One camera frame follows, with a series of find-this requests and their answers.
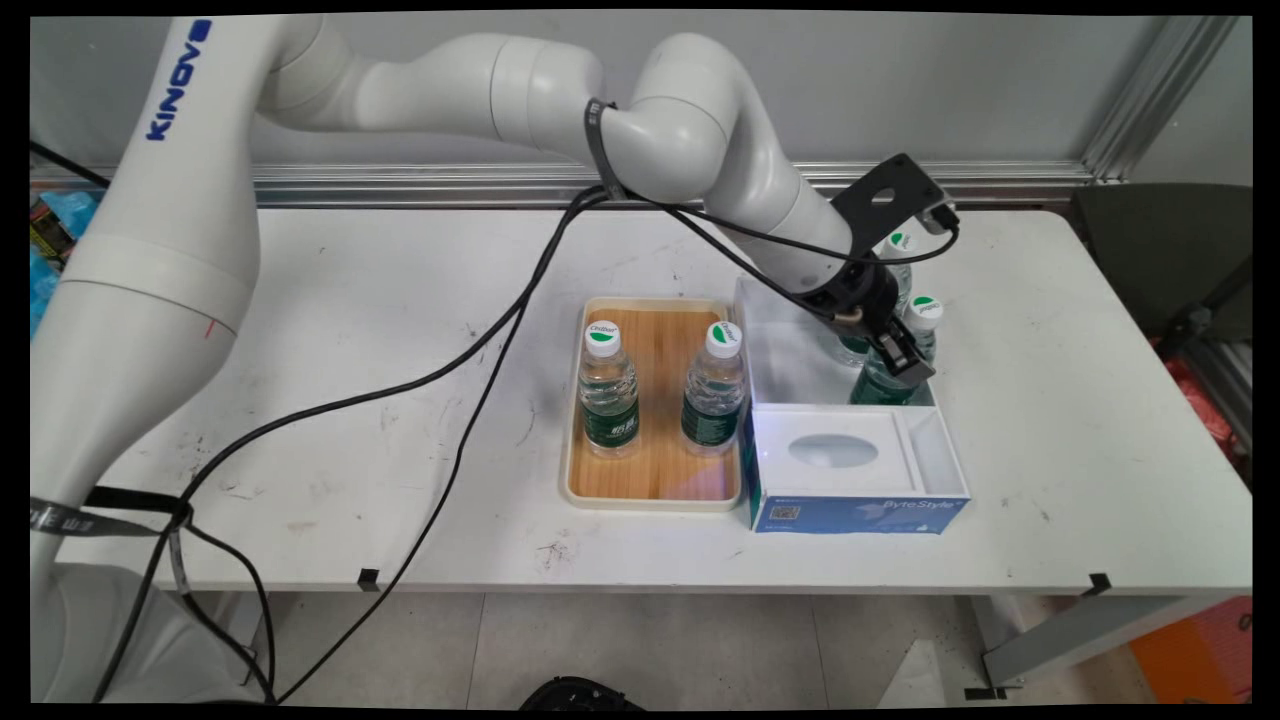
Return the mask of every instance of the wooden tray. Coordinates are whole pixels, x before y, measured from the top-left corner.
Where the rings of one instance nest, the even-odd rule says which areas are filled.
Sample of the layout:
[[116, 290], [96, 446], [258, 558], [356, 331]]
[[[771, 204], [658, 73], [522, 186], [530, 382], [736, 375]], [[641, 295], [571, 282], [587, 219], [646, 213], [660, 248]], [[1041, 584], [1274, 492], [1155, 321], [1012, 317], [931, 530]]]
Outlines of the wooden tray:
[[[562, 489], [582, 507], [723, 512], [741, 496], [737, 441], [717, 457], [685, 450], [680, 411], [689, 364], [707, 327], [728, 319], [712, 300], [596, 297], [586, 304], [570, 387], [573, 411], [562, 468]], [[640, 384], [640, 446], [627, 457], [595, 456], [582, 432], [577, 365], [582, 332], [596, 320], [617, 323], [622, 347]]]

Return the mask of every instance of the blue box label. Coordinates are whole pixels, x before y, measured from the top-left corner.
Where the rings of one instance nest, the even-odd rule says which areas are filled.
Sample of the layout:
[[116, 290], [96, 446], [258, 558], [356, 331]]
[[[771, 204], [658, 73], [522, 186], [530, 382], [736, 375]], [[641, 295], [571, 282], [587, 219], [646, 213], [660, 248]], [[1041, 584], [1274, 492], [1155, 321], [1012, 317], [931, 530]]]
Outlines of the blue box label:
[[968, 498], [922, 497], [767, 497], [755, 530], [940, 534], [968, 502]]

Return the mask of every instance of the water bottle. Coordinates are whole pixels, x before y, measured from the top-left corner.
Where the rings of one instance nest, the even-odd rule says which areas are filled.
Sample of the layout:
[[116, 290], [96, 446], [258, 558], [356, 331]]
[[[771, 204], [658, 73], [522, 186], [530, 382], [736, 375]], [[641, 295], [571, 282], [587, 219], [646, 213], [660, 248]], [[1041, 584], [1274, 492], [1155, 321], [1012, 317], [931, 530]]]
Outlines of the water bottle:
[[[937, 337], [933, 331], [942, 322], [942, 304], [927, 295], [911, 299], [902, 324], [915, 336], [915, 346], [920, 356], [929, 363], [937, 356]], [[863, 372], [858, 374], [854, 389], [849, 393], [851, 405], [906, 405], [919, 386], [908, 386], [890, 374], [884, 360], [878, 352], [867, 357]]]
[[[882, 240], [872, 251], [884, 260], [896, 260], [915, 255], [918, 247], [919, 243], [911, 237], [911, 233], [896, 232]], [[897, 302], [893, 304], [893, 314], [901, 318], [906, 309], [906, 301], [911, 296], [911, 266], [886, 265], [884, 269], [897, 281]], [[867, 352], [870, 348], [870, 342], [864, 337], [840, 336], [840, 345], [836, 346], [836, 360], [850, 368], [861, 368], [867, 363]]]
[[737, 325], [713, 323], [689, 368], [680, 429], [685, 447], [695, 455], [719, 455], [733, 442], [746, 393], [741, 348], [742, 331]]
[[640, 436], [640, 395], [636, 368], [622, 350], [622, 334], [608, 320], [588, 325], [577, 370], [582, 429], [591, 452], [623, 457]]

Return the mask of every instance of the tissue box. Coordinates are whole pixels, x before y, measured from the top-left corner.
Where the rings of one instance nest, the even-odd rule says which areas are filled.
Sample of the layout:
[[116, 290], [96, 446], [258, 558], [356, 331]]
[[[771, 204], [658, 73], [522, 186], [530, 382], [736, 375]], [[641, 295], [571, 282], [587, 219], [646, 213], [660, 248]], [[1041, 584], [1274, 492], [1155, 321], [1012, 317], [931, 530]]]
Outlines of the tissue box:
[[735, 316], [751, 388], [739, 441], [751, 529], [942, 533], [969, 488], [928, 386], [905, 407], [849, 405], [858, 370], [815, 318], [750, 278]]

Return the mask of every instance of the tile floor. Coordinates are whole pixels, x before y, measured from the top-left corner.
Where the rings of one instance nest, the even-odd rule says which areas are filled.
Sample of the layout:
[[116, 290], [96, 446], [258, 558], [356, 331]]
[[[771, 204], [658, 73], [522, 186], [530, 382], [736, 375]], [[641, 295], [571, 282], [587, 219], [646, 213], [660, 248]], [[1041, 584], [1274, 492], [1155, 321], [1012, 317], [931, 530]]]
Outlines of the tile floor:
[[[372, 602], [278, 593], [278, 688]], [[876, 707], [915, 639], [936, 647], [947, 705], [980, 687], [965, 598], [710, 594], [392, 594], [291, 703], [515, 710], [581, 675], [646, 710]], [[1121, 647], [980, 705], [1151, 702]]]

